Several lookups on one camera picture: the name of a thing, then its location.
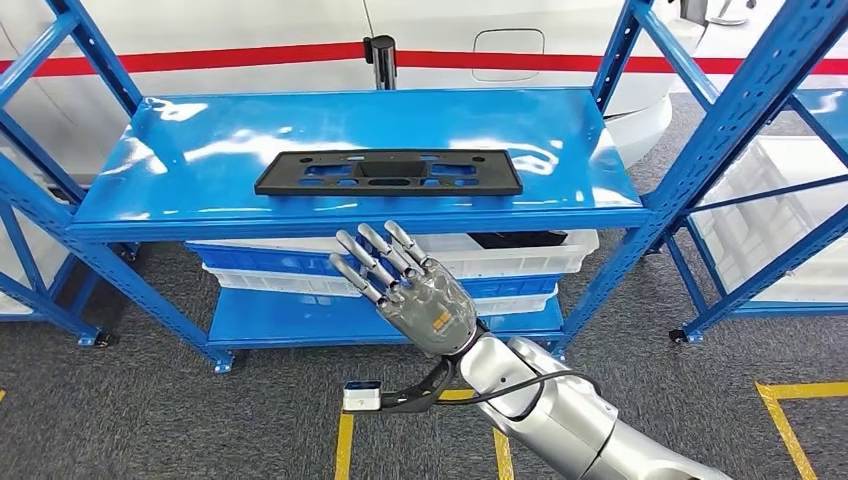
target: robotic arm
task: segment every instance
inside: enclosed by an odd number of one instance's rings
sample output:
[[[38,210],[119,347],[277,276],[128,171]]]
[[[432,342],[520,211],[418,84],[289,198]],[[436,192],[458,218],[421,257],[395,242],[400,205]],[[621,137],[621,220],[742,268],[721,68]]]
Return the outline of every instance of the robotic arm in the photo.
[[[619,420],[618,409],[600,397],[590,378],[534,342],[516,337],[504,343],[491,335],[453,275],[396,223],[386,222],[385,228],[391,245],[368,225],[358,231],[400,278],[347,232],[336,234],[384,292],[340,256],[330,261],[383,318],[424,352],[440,355],[441,362],[419,385],[400,392],[383,392],[379,382],[348,383],[345,411],[413,413],[433,405],[476,404],[496,428],[569,479],[729,479]],[[477,395],[439,400],[457,371]]]

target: gray carpet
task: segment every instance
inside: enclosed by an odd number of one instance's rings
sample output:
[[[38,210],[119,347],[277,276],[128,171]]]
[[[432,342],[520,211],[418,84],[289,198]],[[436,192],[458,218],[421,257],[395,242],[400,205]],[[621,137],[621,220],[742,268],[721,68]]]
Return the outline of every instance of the gray carpet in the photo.
[[[633,170],[643,190],[701,115],[691,97],[674,104],[674,125]],[[770,129],[807,133],[798,125],[782,115]],[[562,282],[565,309],[618,237],[604,232],[584,271]],[[688,242],[683,248],[692,255]],[[218,287],[199,259],[180,245],[149,245],[138,270],[206,326]],[[740,319],[710,330],[701,345],[671,344],[666,332],[693,314],[668,256],[648,257],[577,337],[568,361],[600,380],[627,422],[681,453],[739,479],[798,478],[754,382],[845,381],[848,321]],[[0,477],[331,478],[343,383],[400,387],[433,362],[411,347],[253,351],[216,376],[107,285],[86,315],[117,325],[121,343],[81,350],[46,325],[0,325]],[[819,478],[848,476],[848,398],[781,405]],[[515,478],[556,478],[520,445],[512,450]],[[492,430],[473,408],[355,420],[352,478],[496,476]]]

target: black bracket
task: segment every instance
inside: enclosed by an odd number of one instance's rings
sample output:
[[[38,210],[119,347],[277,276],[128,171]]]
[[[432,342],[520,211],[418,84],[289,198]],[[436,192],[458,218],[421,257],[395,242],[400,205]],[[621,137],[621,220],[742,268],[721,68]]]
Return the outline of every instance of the black bracket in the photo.
[[[418,385],[383,394],[380,400],[380,411],[383,413],[426,412],[436,404],[455,376],[454,360],[442,357],[439,364]]]

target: white car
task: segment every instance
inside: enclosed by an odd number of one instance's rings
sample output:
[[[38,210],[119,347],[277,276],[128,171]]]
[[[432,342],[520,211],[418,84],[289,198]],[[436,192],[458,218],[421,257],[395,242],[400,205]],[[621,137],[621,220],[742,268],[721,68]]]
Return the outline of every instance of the white car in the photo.
[[[399,88],[588,85],[594,78],[593,63],[599,63],[604,54],[623,0],[83,3],[112,48],[130,56],[125,64],[137,72],[132,77],[142,93],[155,96],[374,88],[372,67],[362,59],[273,64],[278,50],[274,47],[361,42],[374,35],[391,35],[399,51],[442,52],[424,55],[436,63],[448,57],[460,58],[460,63],[469,58],[450,52],[558,54],[552,58],[579,70],[400,68]],[[706,0],[656,0],[653,8],[693,52],[704,34]],[[53,19],[45,2],[0,2],[0,26],[6,33],[0,36],[0,59],[14,59]],[[206,53],[186,53],[202,51]],[[52,58],[79,56],[67,39]],[[642,35],[633,56],[662,55]],[[237,66],[204,68],[220,64],[216,59],[224,57],[240,60],[228,63]],[[190,65],[184,62],[189,58]],[[47,72],[50,76],[42,72],[27,82],[7,109],[85,185],[100,170],[127,118],[99,77],[75,71],[80,62],[49,61],[55,67]],[[667,93],[673,81],[668,73],[626,73],[619,82],[606,115],[625,166],[642,158],[671,122]],[[0,140],[0,153],[35,172],[4,142]]]

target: shelf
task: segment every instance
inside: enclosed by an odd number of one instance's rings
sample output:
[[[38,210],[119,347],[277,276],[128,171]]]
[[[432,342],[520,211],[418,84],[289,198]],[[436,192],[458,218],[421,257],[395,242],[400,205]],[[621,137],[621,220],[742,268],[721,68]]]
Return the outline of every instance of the shelf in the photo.
[[[281,151],[507,149],[516,196],[269,197]],[[90,241],[633,227],[642,207],[588,89],[402,90],[144,100],[75,215]]]
[[[798,90],[791,106],[848,166],[848,90]]]
[[[848,314],[848,303],[825,302],[747,302],[737,308],[731,317],[827,316]]]
[[[562,314],[557,298],[542,312],[483,317],[499,336],[555,338]],[[221,289],[209,329],[210,346],[277,348],[408,343],[365,298]]]

